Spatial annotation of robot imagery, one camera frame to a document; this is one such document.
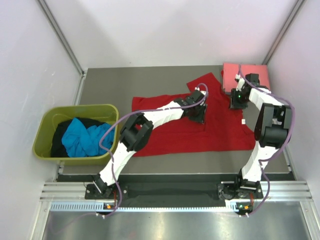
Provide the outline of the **green plastic bin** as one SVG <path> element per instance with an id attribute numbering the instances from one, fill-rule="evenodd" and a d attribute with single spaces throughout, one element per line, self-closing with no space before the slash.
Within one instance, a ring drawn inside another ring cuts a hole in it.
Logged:
<path id="1" fill-rule="evenodd" d="M 47 111 L 40 122 L 34 143 L 33 153 L 41 160 L 57 162 L 65 166 L 106 165 L 108 153 L 93 157 L 51 157 L 52 140 L 58 124 L 73 118 L 89 118 L 113 125 L 119 120 L 119 111 L 112 104 L 89 104 L 54 107 Z"/>

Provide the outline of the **black t shirt in bin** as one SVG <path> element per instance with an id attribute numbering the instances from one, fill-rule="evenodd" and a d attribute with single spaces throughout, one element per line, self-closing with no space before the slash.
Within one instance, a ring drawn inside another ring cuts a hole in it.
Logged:
<path id="1" fill-rule="evenodd" d="M 58 124 L 52 138 L 52 147 L 50 153 L 52 158 L 69 158 L 65 147 L 62 145 L 62 136 L 66 132 L 72 120 L 73 119 L 66 120 Z"/>

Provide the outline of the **aluminium corner post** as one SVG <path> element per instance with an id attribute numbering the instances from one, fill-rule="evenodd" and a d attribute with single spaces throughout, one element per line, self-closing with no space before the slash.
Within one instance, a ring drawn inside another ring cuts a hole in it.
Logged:
<path id="1" fill-rule="evenodd" d="M 81 67 L 81 64 L 79 63 L 76 55 L 74 54 L 74 51 L 72 50 L 67 38 L 65 37 L 62 29 L 59 26 L 59 23 L 57 22 L 55 16 L 53 15 L 50 7 L 47 4 L 47 2 L 45 0 L 36 0 L 36 2 L 39 5 L 43 14 L 45 15 L 46 19 L 48 20 L 50 26 L 53 29 L 53 32 L 57 36 L 59 42 L 61 43 L 63 49 L 65 50 L 66 54 L 68 55 L 69 59 L 71 60 L 76 71 L 79 73 L 79 75 L 81 77 L 83 77 L 85 74 L 85 71 Z"/>
<path id="2" fill-rule="evenodd" d="M 293 25 L 295 19 L 299 15 L 300 11 L 302 10 L 302 8 L 306 2 L 307 2 L 307 0 L 295 0 L 294 1 L 293 7 L 289 11 L 288 16 L 285 18 L 284 23 L 282 24 L 279 32 L 277 33 L 274 41 L 272 42 L 266 56 L 264 57 L 264 59 L 262 61 L 262 65 L 267 65 L 271 61 L 272 57 L 276 53 L 276 50 L 279 48 L 281 42 L 285 38 L 290 27 Z"/>

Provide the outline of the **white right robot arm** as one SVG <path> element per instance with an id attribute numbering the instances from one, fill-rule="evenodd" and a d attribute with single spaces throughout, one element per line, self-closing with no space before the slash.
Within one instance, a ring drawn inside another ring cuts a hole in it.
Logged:
<path id="1" fill-rule="evenodd" d="M 259 110 L 254 128 L 255 145 L 245 166 L 232 186 L 233 197 L 245 198 L 259 194 L 262 171 L 290 139 L 293 109 L 284 104 L 266 87 L 260 85 L 259 75 L 235 75 L 237 86 L 231 90 L 230 109 L 244 110 L 251 102 Z"/>

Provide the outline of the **red t shirt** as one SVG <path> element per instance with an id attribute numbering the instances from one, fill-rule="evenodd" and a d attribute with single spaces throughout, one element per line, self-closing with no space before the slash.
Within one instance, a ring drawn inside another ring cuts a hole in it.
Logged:
<path id="1" fill-rule="evenodd" d="M 230 109 L 229 97 L 213 73 L 207 73 L 187 83 L 190 91 L 204 83 L 208 89 L 204 123 L 183 117 L 152 131 L 147 145 L 136 157 L 165 154 L 248 151 L 255 146 L 254 132 L 242 123 L 243 112 Z"/>
<path id="2" fill-rule="evenodd" d="M 223 69 L 220 71 L 220 75 L 221 75 L 221 89 L 222 89 L 223 92 L 225 92 L 224 70 Z"/>

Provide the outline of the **left aluminium corner post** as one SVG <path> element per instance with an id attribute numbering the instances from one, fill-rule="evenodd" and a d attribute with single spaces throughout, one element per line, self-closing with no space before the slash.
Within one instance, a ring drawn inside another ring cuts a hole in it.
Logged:
<path id="1" fill-rule="evenodd" d="M 76 71 L 79 73 L 79 75 L 81 77 L 83 77 L 85 74 L 85 71 L 81 67 L 81 64 L 79 63 L 76 55 L 74 54 L 74 51 L 72 50 L 67 38 L 65 37 L 62 29 L 59 26 L 59 23 L 57 22 L 55 16 L 53 15 L 50 7 L 47 4 L 47 2 L 45 0 L 36 0 L 36 2 L 39 5 L 43 14 L 45 15 L 46 19 L 48 20 L 50 26 L 53 29 L 53 32 L 57 36 L 59 42 L 61 43 L 63 49 L 65 50 L 66 54 L 68 55 L 69 59 L 71 60 Z"/>

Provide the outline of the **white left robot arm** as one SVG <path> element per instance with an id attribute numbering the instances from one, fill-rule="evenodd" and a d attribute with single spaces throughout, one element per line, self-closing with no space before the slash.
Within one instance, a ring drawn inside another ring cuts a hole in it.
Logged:
<path id="1" fill-rule="evenodd" d="M 208 95 L 208 91 L 197 87 L 185 98 L 179 97 L 157 109 L 134 111 L 112 125 L 111 130 L 122 120 L 126 120 L 120 130 L 116 149 L 114 153 L 110 153 L 110 161 L 93 179 L 97 194 L 105 199 L 113 194 L 113 185 L 117 183 L 121 171 L 129 159 L 147 145 L 153 130 L 182 118 L 203 123 Z"/>

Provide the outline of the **folded pink t shirt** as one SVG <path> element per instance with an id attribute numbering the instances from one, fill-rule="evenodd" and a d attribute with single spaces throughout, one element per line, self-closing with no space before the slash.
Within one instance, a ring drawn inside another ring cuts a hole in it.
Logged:
<path id="1" fill-rule="evenodd" d="M 235 81 L 236 74 L 239 71 L 239 64 L 237 63 L 224 63 L 222 66 L 221 76 L 222 76 L 222 89 L 226 94 L 229 94 L 233 88 L 237 87 L 237 82 Z M 270 89 L 270 81 L 268 68 L 266 65 L 252 65 L 252 64 L 242 64 L 241 72 L 244 76 L 248 74 L 258 74 L 260 85 L 266 86 Z"/>

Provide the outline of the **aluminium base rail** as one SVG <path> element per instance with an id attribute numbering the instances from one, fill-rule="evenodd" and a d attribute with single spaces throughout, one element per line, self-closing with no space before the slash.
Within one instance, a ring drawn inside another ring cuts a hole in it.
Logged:
<path id="1" fill-rule="evenodd" d="M 213 174 L 122 174 L 120 183 L 196 183 L 235 182 L 232 173 Z M 40 194 L 41 203 L 51 212 L 78 212 L 93 215 L 117 212 L 237 212 L 256 208 L 260 203 L 305 202 L 312 199 L 305 181 L 296 180 L 292 173 L 271 173 L 260 183 L 259 194 L 231 200 L 213 200 L 205 196 L 140 196 L 130 199 L 85 199 L 86 187 L 93 184 L 92 175 L 61 174 L 56 181 L 46 182 Z"/>

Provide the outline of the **folded red t shirt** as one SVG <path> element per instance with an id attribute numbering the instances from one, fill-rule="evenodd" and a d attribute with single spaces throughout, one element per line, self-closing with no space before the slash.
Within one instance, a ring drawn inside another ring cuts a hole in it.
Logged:
<path id="1" fill-rule="evenodd" d="M 222 89 L 223 92 L 225 92 L 224 70 L 223 69 L 220 71 L 220 75 L 221 75 L 221 89 Z"/>

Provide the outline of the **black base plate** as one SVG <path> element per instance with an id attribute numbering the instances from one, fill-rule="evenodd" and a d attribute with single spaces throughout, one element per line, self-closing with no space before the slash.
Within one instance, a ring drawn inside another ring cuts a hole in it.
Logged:
<path id="1" fill-rule="evenodd" d="M 208 197 L 212 200 L 232 200 L 248 197 L 248 193 L 236 190 L 233 183 L 215 182 L 121 182 L 120 188 L 115 184 L 107 186 L 105 190 L 98 190 L 95 184 L 86 186 L 84 198 L 86 200 L 123 200 L 137 197 Z"/>

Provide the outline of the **right aluminium corner post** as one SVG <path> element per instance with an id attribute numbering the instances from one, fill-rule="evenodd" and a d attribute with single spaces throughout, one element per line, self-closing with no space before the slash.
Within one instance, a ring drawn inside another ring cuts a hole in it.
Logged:
<path id="1" fill-rule="evenodd" d="M 277 33 L 274 41 L 272 42 L 266 56 L 264 57 L 264 59 L 262 61 L 262 65 L 267 65 L 271 61 L 272 57 L 276 53 L 276 50 L 279 48 L 281 42 L 285 38 L 290 27 L 293 25 L 295 19 L 299 15 L 300 11 L 302 10 L 302 8 L 306 2 L 307 2 L 307 0 L 295 0 L 294 1 L 293 7 L 289 11 L 288 16 L 285 18 L 284 23 L 282 24 L 279 32 Z"/>

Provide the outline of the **cyan t shirt in bin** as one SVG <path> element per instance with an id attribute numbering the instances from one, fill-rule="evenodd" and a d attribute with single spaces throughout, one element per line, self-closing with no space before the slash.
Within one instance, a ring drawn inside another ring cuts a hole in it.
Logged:
<path id="1" fill-rule="evenodd" d="M 107 151 L 100 147 L 99 142 L 110 128 L 108 123 L 75 117 L 63 134 L 61 143 L 70 158 L 102 156 Z"/>

